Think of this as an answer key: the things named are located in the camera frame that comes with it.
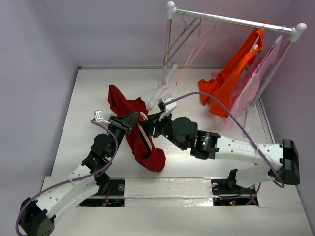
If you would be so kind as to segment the beige wooden hanger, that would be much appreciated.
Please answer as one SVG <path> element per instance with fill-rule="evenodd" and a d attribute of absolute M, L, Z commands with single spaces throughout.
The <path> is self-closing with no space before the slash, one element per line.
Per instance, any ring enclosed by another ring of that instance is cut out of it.
<path fill-rule="evenodd" d="M 137 123 L 137 126 L 138 126 L 140 133 L 141 133 L 141 141 L 142 141 L 142 143 L 146 149 L 146 156 L 149 157 L 151 155 L 151 152 L 152 152 L 152 145 L 151 145 L 150 139 L 146 133 L 146 130 L 143 129 L 143 126 L 142 126 L 143 122 L 147 121 L 148 118 L 144 112 L 139 112 L 139 114 L 142 117 L 142 120 Z"/>

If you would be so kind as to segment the dark red t shirt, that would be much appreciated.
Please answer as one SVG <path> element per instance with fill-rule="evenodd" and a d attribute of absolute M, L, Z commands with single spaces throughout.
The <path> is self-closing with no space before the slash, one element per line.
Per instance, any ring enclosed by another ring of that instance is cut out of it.
<path fill-rule="evenodd" d="M 115 85 L 109 85 L 107 101 L 110 109 L 117 116 L 126 116 L 134 112 L 148 114 L 145 102 L 138 97 L 135 100 L 127 100 Z M 136 125 L 133 131 L 126 136 L 135 160 L 152 172 L 161 172 L 165 167 L 166 157 L 164 151 L 156 148 L 152 138 L 145 139 Z"/>

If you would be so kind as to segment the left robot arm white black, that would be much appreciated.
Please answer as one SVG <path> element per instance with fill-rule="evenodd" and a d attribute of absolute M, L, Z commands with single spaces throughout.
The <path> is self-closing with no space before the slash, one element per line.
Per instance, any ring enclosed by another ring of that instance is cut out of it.
<path fill-rule="evenodd" d="M 101 111 L 95 111 L 91 123 L 105 130 L 94 138 L 88 156 L 62 182 L 54 184 L 31 198 L 20 207 L 15 223 L 17 235 L 49 236 L 56 223 L 68 210 L 89 196 L 108 191 L 110 177 L 106 174 L 125 135 L 136 126 L 139 113 L 111 116 L 105 120 Z"/>

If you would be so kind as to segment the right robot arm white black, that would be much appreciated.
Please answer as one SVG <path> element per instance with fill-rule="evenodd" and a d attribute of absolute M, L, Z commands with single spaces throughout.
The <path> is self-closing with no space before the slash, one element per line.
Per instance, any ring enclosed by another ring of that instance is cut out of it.
<path fill-rule="evenodd" d="M 294 141 L 283 139 L 280 144 L 255 144 L 198 129 L 187 117 L 172 120 L 171 115 L 149 115 L 139 122 L 149 138 L 165 137 L 180 150 L 190 150 L 191 156 L 207 160 L 237 160 L 252 163 L 247 169 L 233 169 L 226 181 L 227 189 L 237 193 L 263 182 L 299 185 L 299 159 Z"/>

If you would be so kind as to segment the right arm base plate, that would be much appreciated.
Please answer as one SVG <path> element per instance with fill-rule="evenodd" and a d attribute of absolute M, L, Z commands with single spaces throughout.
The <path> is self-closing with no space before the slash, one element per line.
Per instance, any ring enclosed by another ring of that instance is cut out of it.
<path fill-rule="evenodd" d="M 241 187 L 236 184 L 238 169 L 230 171 L 227 178 L 211 180 L 214 206 L 258 206 L 256 187 Z"/>

